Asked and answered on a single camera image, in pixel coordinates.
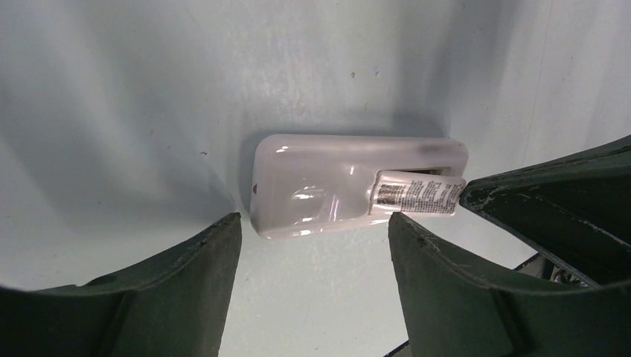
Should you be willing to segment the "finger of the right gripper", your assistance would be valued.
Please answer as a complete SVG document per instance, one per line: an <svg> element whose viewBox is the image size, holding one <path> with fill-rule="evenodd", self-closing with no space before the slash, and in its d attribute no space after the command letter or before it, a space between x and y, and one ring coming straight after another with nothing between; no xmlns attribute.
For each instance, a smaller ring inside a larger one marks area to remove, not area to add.
<svg viewBox="0 0 631 357"><path fill-rule="evenodd" d="M630 279L630 137L478 178L459 203L590 286Z"/></svg>

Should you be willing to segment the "white remote control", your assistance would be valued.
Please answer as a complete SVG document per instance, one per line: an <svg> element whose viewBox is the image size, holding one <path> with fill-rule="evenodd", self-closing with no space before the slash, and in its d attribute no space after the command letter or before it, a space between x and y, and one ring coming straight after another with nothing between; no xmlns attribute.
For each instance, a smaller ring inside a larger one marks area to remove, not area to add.
<svg viewBox="0 0 631 357"><path fill-rule="evenodd" d="M266 239L386 223L391 214L368 213L380 171L464 179L467 160L450 138L271 135L254 153L251 223Z"/></svg>

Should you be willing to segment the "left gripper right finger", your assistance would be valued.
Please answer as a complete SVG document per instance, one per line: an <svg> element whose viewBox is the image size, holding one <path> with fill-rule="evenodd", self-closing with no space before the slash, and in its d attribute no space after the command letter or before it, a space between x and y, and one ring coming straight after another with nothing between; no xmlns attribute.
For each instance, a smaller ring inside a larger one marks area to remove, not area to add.
<svg viewBox="0 0 631 357"><path fill-rule="evenodd" d="M492 263L402 213L388 223L414 356L628 356L630 284L579 287Z"/></svg>

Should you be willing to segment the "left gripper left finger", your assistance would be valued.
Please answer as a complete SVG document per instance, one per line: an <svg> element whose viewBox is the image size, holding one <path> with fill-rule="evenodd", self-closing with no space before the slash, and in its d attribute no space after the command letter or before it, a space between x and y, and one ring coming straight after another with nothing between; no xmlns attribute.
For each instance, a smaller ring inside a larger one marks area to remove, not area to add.
<svg viewBox="0 0 631 357"><path fill-rule="evenodd" d="M3 356L217 356L242 245L230 213L85 285L1 289Z"/></svg>

